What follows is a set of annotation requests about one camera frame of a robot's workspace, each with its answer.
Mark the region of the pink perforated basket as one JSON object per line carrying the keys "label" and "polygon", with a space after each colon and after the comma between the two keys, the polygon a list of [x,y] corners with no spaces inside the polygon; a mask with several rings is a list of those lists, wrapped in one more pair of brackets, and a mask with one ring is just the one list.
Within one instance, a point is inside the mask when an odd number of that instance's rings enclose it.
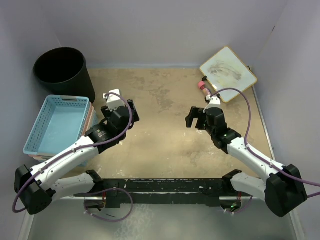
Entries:
{"label": "pink perforated basket", "polygon": [[89,107],[75,102],[67,106],[46,103],[23,152],[44,162],[75,143],[97,122],[91,103]]}

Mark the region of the large black bucket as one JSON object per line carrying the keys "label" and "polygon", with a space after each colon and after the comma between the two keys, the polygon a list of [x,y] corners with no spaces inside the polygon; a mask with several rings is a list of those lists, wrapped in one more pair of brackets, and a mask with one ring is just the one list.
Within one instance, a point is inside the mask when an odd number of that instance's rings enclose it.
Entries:
{"label": "large black bucket", "polygon": [[96,99],[86,59],[75,48],[59,47],[44,53],[35,62],[33,73],[54,95],[87,97],[91,103]]}

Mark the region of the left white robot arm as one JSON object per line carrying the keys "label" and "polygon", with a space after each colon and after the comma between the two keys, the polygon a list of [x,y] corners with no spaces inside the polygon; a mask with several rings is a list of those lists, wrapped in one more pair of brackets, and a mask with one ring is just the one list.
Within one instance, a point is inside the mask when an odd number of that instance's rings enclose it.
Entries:
{"label": "left white robot arm", "polygon": [[15,171],[13,213],[27,211],[35,215],[67,196],[87,197],[103,193],[104,181],[94,170],[75,177],[63,177],[83,162],[119,144],[126,138],[127,131],[140,120],[131,99],[122,99],[115,108],[107,103],[102,112],[104,119],[73,145],[43,163],[31,168],[23,165]]}

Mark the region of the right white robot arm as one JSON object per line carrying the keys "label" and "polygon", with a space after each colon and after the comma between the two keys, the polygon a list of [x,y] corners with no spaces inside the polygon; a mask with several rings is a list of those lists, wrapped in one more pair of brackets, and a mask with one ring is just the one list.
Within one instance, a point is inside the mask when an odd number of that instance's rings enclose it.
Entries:
{"label": "right white robot arm", "polygon": [[206,131],[214,146],[244,163],[257,177],[238,172],[222,183],[222,190],[228,196],[243,192],[264,201],[273,214],[284,217],[307,199],[307,192],[301,182],[297,167],[285,166],[245,143],[245,139],[229,128],[222,109],[191,107],[185,118],[186,127],[193,121],[197,130]]}

